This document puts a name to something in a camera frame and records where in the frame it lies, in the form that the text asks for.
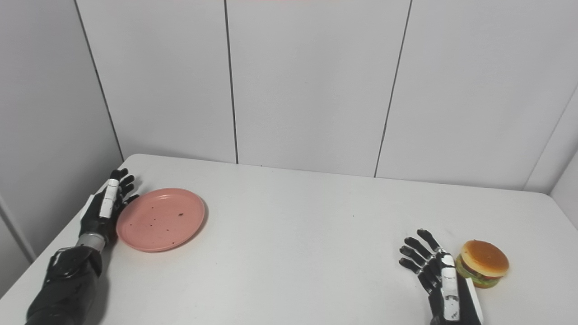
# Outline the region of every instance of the white table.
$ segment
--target white table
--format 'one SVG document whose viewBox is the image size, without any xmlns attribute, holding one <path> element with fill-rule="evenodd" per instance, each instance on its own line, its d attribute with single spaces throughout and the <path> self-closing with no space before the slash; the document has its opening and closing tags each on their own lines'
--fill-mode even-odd
<svg viewBox="0 0 578 325">
<path fill-rule="evenodd" d="M 87 325 L 429 324 L 425 291 L 398 264 L 420 227 L 454 254 L 470 239 L 507 254 L 510 274 L 478 289 L 486 324 L 578 319 L 578 231 L 546 195 L 147 155 L 123 166 L 139 193 L 199 194 L 208 220 L 168 252 L 119 242 Z M 0 323 L 24 323 L 78 230 L 75 218 L 4 296 Z"/>
</svg>

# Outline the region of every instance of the hamburger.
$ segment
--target hamburger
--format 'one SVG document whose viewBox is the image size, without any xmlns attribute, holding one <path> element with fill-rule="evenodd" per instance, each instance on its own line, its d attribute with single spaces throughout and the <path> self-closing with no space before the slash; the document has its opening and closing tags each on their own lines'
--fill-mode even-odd
<svg viewBox="0 0 578 325">
<path fill-rule="evenodd" d="M 510 263 L 496 246 L 483 241 L 469 241 L 462 246 L 455 268 L 464 278 L 472 278 L 478 288 L 491 288 L 506 275 Z"/>
</svg>

